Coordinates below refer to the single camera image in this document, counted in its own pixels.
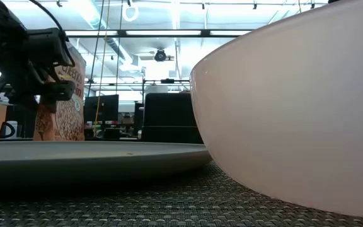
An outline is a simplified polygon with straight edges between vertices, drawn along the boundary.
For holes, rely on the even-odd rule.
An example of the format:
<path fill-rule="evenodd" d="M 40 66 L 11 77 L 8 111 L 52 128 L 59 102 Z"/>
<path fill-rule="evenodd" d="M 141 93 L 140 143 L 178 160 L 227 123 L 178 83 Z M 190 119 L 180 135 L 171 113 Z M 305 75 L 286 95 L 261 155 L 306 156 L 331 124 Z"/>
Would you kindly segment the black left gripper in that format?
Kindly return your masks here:
<path fill-rule="evenodd" d="M 24 50 L 27 40 L 4 40 L 0 38 L 1 81 L 10 84 L 12 90 L 6 95 L 11 104 L 36 106 L 35 96 L 41 102 L 68 101 L 72 98 L 75 83 L 72 81 L 48 82 L 55 75 L 54 66 L 43 66 L 30 60 Z"/>

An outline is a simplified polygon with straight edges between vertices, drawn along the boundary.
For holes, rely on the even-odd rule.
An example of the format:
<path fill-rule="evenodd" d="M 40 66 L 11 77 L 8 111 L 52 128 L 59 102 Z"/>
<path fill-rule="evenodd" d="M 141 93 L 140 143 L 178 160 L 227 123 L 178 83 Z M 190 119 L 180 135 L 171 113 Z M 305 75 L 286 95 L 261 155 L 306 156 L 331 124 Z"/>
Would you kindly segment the Cheerios Protein cereal box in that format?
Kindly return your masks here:
<path fill-rule="evenodd" d="M 67 44 L 75 66 L 55 68 L 60 80 L 72 81 L 74 93 L 68 101 L 51 102 L 41 96 L 38 104 L 35 141 L 83 141 L 84 140 L 84 79 L 86 61 L 72 44 Z"/>

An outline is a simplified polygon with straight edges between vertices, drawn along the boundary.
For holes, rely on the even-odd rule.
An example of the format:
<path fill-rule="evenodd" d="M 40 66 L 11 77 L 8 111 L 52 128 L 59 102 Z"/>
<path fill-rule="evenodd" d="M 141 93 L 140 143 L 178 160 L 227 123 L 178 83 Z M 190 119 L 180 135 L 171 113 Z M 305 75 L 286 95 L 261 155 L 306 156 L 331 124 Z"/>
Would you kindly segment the black computer monitor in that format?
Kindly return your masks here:
<path fill-rule="evenodd" d="M 91 96 L 84 104 L 84 121 L 117 121 L 118 95 Z"/>

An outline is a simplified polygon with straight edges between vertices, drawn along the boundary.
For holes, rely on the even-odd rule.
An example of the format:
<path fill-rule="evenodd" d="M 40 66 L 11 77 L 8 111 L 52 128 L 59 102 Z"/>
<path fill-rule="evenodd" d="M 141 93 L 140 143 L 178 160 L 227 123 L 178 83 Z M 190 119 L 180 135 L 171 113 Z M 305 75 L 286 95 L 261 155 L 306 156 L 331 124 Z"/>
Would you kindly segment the white mug black print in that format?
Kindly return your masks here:
<path fill-rule="evenodd" d="M 0 129 L 0 139 L 15 137 L 17 131 L 16 121 L 2 122 Z"/>

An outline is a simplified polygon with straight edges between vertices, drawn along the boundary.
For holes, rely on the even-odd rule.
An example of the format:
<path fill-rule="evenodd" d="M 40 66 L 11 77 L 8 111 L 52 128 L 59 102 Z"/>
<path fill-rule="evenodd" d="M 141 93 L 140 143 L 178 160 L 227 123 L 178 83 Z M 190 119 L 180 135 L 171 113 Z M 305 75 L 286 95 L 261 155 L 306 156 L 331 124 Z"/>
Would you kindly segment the grey round plate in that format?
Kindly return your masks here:
<path fill-rule="evenodd" d="M 187 172 L 212 160 L 203 144 L 0 142 L 0 188 L 121 182 Z"/>

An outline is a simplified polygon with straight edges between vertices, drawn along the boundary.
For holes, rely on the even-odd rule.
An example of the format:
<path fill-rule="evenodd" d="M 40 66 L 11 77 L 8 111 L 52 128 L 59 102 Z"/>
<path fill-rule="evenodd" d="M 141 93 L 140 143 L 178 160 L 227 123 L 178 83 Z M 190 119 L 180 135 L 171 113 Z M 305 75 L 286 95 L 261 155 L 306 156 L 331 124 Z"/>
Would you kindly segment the large black cabinet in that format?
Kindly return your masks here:
<path fill-rule="evenodd" d="M 146 95 L 141 139 L 154 143 L 202 144 L 189 93 Z"/>

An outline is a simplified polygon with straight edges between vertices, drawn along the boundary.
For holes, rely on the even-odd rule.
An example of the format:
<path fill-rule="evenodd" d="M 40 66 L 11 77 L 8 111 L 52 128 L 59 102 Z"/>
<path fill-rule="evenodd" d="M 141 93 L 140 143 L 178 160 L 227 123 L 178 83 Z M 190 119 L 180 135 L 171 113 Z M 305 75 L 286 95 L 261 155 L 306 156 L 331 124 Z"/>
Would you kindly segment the dark woven placemat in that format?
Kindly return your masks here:
<path fill-rule="evenodd" d="M 363 227 L 247 189 L 215 163 L 116 185 L 0 192 L 0 227 Z"/>

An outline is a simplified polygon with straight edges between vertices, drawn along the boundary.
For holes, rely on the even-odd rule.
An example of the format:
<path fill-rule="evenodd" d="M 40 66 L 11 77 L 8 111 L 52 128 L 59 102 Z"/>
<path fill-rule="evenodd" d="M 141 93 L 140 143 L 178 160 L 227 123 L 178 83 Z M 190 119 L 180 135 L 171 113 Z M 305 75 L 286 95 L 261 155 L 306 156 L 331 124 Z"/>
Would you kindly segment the large white bowl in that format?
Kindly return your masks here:
<path fill-rule="evenodd" d="M 217 48 L 191 72 L 214 161 L 286 202 L 363 217 L 363 0 L 338 0 Z"/>

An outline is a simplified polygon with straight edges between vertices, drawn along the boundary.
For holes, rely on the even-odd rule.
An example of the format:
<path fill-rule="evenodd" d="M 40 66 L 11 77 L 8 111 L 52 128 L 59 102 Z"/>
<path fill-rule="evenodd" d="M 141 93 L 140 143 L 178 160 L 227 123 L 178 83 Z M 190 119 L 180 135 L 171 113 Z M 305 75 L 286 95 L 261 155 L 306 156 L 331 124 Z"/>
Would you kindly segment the black horizontal frame beam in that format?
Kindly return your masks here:
<path fill-rule="evenodd" d="M 250 33 L 251 30 L 67 30 L 66 35 L 72 38 L 141 38 L 141 37 L 171 37 L 171 38 L 235 38 Z"/>

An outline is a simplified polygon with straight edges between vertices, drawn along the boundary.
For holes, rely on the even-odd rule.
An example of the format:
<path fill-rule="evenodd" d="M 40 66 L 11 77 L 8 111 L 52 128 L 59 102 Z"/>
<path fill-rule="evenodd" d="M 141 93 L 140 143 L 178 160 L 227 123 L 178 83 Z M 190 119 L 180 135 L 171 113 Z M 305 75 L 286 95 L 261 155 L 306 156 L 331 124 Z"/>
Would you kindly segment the black metal rack frame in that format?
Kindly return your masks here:
<path fill-rule="evenodd" d="M 145 96 L 149 93 L 189 93 L 189 80 L 178 79 L 143 79 L 141 85 L 141 94 Z"/>

